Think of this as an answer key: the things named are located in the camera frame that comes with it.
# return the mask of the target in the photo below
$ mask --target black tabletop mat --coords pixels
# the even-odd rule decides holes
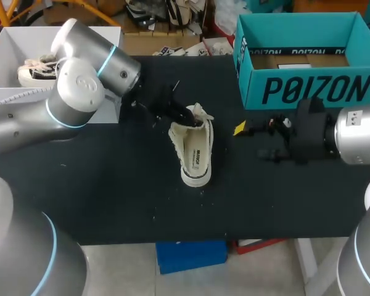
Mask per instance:
[[[0,176],[80,244],[349,236],[364,213],[370,166],[298,166],[256,158],[279,136],[233,138],[246,112],[232,57],[143,57],[146,94],[180,80],[176,98],[215,116],[212,179],[187,187],[163,121],[87,125],[74,140],[0,156]]]

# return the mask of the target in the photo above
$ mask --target yellow tag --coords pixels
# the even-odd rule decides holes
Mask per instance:
[[[234,129],[233,136],[241,133],[244,130],[244,128],[245,128],[245,122],[246,122],[246,120],[244,120],[242,123],[240,123],[239,125],[236,126],[236,129]]]

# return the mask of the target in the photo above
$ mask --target white box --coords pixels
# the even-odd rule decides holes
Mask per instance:
[[[51,44],[60,27],[10,27],[0,32],[0,101],[32,88],[23,88],[18,82],[17,69],[26,59],[39,59],[51,52]],[[91,27],[105,39],[122,48],[120,27]],[[17,99],[15,102],[38,101],[48,92]],[[117,123],[113,102],[105,100],[90,123]]]

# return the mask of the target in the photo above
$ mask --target black cable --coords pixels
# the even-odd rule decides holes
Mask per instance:
[[[24,26],[29,27],[31,24],[33,24],[37,19],[42,17],[44,15],[44,9],[41,9],[37,11],[35,14],[32,14],[25,22]]]

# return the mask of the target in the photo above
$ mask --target white sneaker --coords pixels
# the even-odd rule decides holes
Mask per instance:
[[[211,120],[199,103],[187,106],[202,126],[190,127],[173,122],[168,135],[181,163],[181,177],[190,187],[206,185],[211,178],[211,154],[214,130]]]
[[[49,88],[56,82],[57,62],[52,55],[43,56],[40,60],[26,60],[18,68],[18,80],[24,88]]]

